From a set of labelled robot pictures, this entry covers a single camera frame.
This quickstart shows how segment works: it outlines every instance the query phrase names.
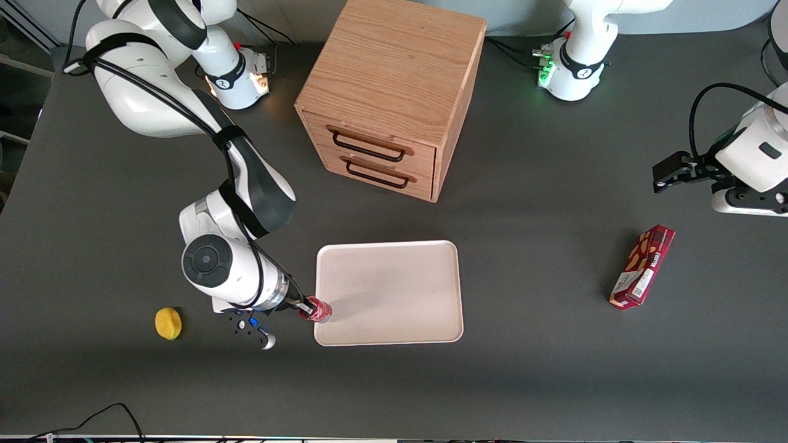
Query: drawer handle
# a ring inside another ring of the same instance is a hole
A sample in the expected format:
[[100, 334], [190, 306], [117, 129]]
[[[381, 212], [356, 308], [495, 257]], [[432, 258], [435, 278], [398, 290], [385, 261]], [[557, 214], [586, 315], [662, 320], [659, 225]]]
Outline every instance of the drawer handle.
[[405, 158], [405, 150], [404, 149], [398, 149], [397, 151], [400, 152], [400, 155], [397, 155], [396, 157], [392, 157], [391, 155], [381, 154], [379, 152], [370, 151], [369, 149], [364, 149], [363, 147], [358, 147], [358, 146], [355, 146], [355, 145], [352, 145], [352, 144], [349, 144], [349, 143], [340, 142], [337, 139], [337, 137], [340, 136], [339, 131], [332, 130], [331, 132], [334, 133], [334, 137], [333, 137], [334, 138], [334, 144], [336, 144], [339, 147], [343, 147], [343, 148], [349, 149], [351, 151], [356, 151], [356, 152], [359, 152], [360, 154], [372, 155], [373, 157], [377, 157], [380, 160], [385, 160], [386, 162], [401, 162], [402, 159]]
[[365, 180], [371, 180], [371, 181], [374, 181], [376, 183], [385, 184], [386, 186], [391, 186], [392, 188], [405, 189], [405, 187], [407, 186], [407, 183], [411, 180], [410, 177], [402, 177], [402, 176], [399, 176], [399, 175], [393, 175], [393, 174], [390, 174], [390, 173], [385, 173], [383, 171], [378, 171], [376, 169], [373, 169], [373, 170], [375, 170], [375, 172], [379, 172], [379, 173], [382, 173], [382, 174], [385, 174], [385, 175], [390, 175], [392, 177], [401, 178], [401, 179], [405, 180], [401, 184], [400, 183], [394, 183], [394, 182], [391, 182], [391, 181], [386, 181], [386, 180], [383, 180], [382, 178], [377, 178], [377, 177], [373, 177], [371, 175], [367, 175], [365, 173], [360, 173], [360, 172], [354, 171], [353, 169], [350, 169], [351, 166], [358, 166], [360, 168], [363, 168], [364, 166], [356, 165], [352, 160], [350, 160], [348, 158], [343, 158], [343, 160], [345, 161], [345, 169], [348, 171], [348, 173], [350, 175], [355, 175], [356, 177], [361, 177], [361, 178], [363, 178]]

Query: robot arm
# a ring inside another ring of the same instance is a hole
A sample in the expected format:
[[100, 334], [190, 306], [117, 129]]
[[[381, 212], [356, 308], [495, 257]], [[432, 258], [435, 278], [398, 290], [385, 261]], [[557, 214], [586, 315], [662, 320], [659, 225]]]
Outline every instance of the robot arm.
[[193, 55], [211, 91], [229, 109], [247, 108], [269, 92], [264, 54], [236, 48], [217, 26], [236, 13], [237, 0], [97, 0], [109, 18], [143, 29], [176, 68]]
[[576, 101], [599, 84], [602, 62], [619, 34], [610, 14], [643, 14], [661, 11], [673, 0], [563, 0], [574, 14], [570, 38], [559, 37], [535, 50], [542, 58], [537, 84], [555, 97]]
[[103, 21], [88, 32], [87, 48], [85, 63], [124, 125], [154, 137], [208, 132], [226, 153], [232, 180], [184, 208], [179, 218], [184, 276], [212, 297], [214, 311], [294, 307], [310, 319], [325, 319], [314, 316], [325, 313], [320, 303], [305, 299], [253, 241], [290, 221], [296, 197], [246, 134], [209, 95], [181, 83], [138, 26]]
[[[785, 23], [788, 2], [781, 1], [772, 11], [769, 35], [780, 61], [788, 65]], [[703, 95], [715, 87], [745, 92], [760, 101], [705, 154], [679, 151], [655, 165], [654, 192], [681, 183], [714, 181], [712, 208], [718, 212], [788, 217], [788, 84], [767, 97], [735, 84], [713, 84], [695, 99], [692, 114]]]

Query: wooden drawer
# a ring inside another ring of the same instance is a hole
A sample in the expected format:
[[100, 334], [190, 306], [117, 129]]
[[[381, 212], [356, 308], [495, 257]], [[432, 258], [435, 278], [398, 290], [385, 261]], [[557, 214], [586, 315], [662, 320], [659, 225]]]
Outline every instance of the wooden drawer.
[[325, 168], [333, 173], [374, 184], [389, 191], [430, 200], [433, 188], [432, 171], [421, 173], [417, 170], [404, 169], [393, 166], [390, 162], [370, 159], [366, 155], [320, 144], [316, 148]]
[[295, 101], [326, 168], [392, 190], [412, 177], [398, 192], [436, 202], [485, 30], [484, 19], [418, 2], [347, 0]]
[[428, 177], [435, 169], [435, 148], [393, 137], [374, 136], [342, 121], [310, 112], [303, 113], [315, 147], [333, 148], [347, 157], [359, 158], [406, 174]]

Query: black strap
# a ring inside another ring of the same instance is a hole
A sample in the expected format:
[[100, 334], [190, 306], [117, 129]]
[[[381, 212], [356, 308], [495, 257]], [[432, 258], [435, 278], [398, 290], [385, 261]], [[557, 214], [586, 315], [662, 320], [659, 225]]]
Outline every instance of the black strap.
[[121, 13], [123, 12], [123, 9], [126, 9], [126, 6], [128, 6], [128, 4], [129, 4], [129, 3], [131, 3], [131, 2], [133, 2], [133, 1], [134, 1], [134, 0], [123, 0], [123, 2], [121, 3], [121, 5], [120, 5], [120, 6], [118, 6], [118, 7], [117, 7], [117, 9], [115, 9], [115, 13], [114, 13], [114, 14], [112, 14], [112, 18], [113, 18], [113, 20], [114, 20], [114, 19], [116, 19], [118, 16], [120, 16], [120, 15], [121, 15]]
[[251, 235], [255, 236], [255, 238], [260, 238], [268, 233], [268, 231], [262, 227], [257, 217], [255, 217], [255, 213], [252, 212], [249, 206], [247, 206], [238, 194], [236, 194], [229, 181], [225, 180], [224, 183], [219, 186], [219, 194], [230, 207], [230, 210], [241, 220], [241, 224], [249, 229]]
[[237, 125], [225, 126], [213, 137], [214, 143], [221, 150], [227, 149], [227, 143], [238, 137], [246, 137], [246, 133]]
[[159, 50], [162, 50], [161, 47], [151, 37], [142, 34], [135, 34], [134, 32], [122, 32], [120, 34], [110, 35], [109, 37], [102, 40], [98, 45], [92, 47], [82, 57], [82, 64], [92, 71], [93, 63], [95, 62], [96, 58], [101, 57], [110, 50], [124, 47], [126, 46], [126, 43], [146, 43], [157, 47]]
[[236, 83], [236, 80], [241, 78], [245, 71], [246, 57], [244, 57], [243, 54], [238, 54], [238, 63], [236, 63], [236, 67], [233, 68], [232, 71], [226, 73], [223, 76], [212, 76], [210, 74], [206, 76], [211, 83], [216, 85], [216, 87], [225, 90], [230, 89]]
[[147, 3], [156, 20], [185, 47], [197, 50], [208, 38], [207, 29], [191, 21], [176, 0], [147, 0]]
[[567, 44], [564, 42], [561, 45], [561, 49], [558, 53], [561, 62], [564, 66], [567, 67], [572, 72], [572, 76], [578, 80], [586, 80], [591, 78], [591, 76], [602, 66], [604, 61], [599, 61], [594, 63], [593, 65], [583, 65], [582, 63], [578, 63], [575, 60], [572, 60], [572, 57], [569, 57], [569, 53], [567, 52]]

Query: gray table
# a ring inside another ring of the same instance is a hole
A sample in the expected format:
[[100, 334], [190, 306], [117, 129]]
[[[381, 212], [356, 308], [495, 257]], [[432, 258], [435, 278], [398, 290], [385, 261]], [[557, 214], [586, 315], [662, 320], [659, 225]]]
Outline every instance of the gray table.
[[[261, 244], [312, 291], [325, 244], [453, 241], [465, 334], [418, 346], [321, 348], [292, 313], [268, 321], [272, 352], [236, 340], [179, 266], [178, 211], [223, 180], [217, 150], [137, 136], [93, 79], [56, 76], [0, 216], [3, 433], [124, 401], [149, 434], [788, 441], [786, 221], [714, 213], [704, 185], [651, 191], [703, 86], [771, 90], [765, 39], [623, 36], [580, 103], [486, 46], [438, 204], [322, 168], [292, 107], [319, 47], [282, 47], [273, 94], [231, 113], [299, 197]], [[751, 103], [711, 94], [701, 143]], [[617, 311], [606, 295], [656, 223], [671, 253], [647, 304]], [[164, 306], [185, 315], [173, 343]], [[86, 432], [132, 428], [115, 411]]]

